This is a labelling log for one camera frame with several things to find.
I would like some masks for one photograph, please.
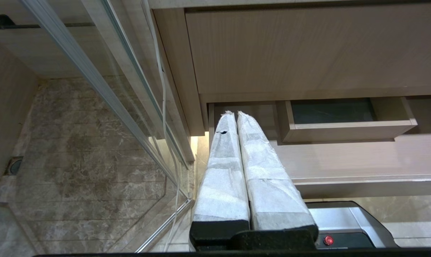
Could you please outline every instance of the marble floor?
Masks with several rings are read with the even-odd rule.
[[[165,244],[170,237],[170,243],[168,246],[168,252],[189,252],[189,241],[188,235],[190,233],[191,226],[191,210],[189,210],[182,218],[176,221],[174,230],[168,231],[158,241],[150,252],[163,252],[165,250]]]
[[[36,252],[10,208],[0,203],[0,256],[33,256]]]
[[[106,81],[122,101],[124,78]],[[124,249],[176,194],[82,78],[40,83],[14,151],[23,162],[17,176],[1,180],[0,200],[39,254]]]

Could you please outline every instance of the cabinet drawer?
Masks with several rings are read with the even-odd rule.
[[[431,195],[431,96],[370,98],[373,122],[379,122],[379,125],[392,122],[395,124],[392,127],[399,128],[401,125],[397,122],[409,120],[405,130],[415,126],[415,120],[418,125],[394,141],[373,140],[377,142],[369,143],[360,142],[363,141],[360,139],[353,143],[333,143],[333,140],[322,144],[281,143],[284,120],[287,121],[287,132],[290,125],[288,118],[284,119],[284,112],[280,113],[279,119],[276,109],[284,108],[287,102],[291,110],[291,101],[209,104],[209,126],[212,128],[209,137],[214,134],[220,114],[226,110],[235,114],[243,111],[253,116],[303,198]]]
[[[365,103],[344,104],[345,101],[315,100],[304,104],[277,101],[280,140],[283,143],[392,140],[417,125],[404,97],[375,97]]]

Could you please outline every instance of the wooden wall panel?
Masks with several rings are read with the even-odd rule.
[[[303,199],[431,195],[431,180],[357,183],[294,183]]]
[[[0,178],[11,157],[36,90],[36,75],[0,45]]]
[[[288,143],[393,140],[414,127],[409,121],[306,124],[291,130]]]
[[[74,27],[69,31],[102,75],[121,74],[96,27]],[[82,76],[44,29],[3,30],[0,42],[41,78]]]
[[[186,20],[207,98],[431,94],[431,4],[189,12]]]
[[[190,134],[203,136],[205,132],[203,114],[199,104],[184,10],[160,9],[154,10],[154,15]]]
[[[431,180],[431,99],[411,99],[408,103],[417,129],[393,142],[271,144],[296,183]]]

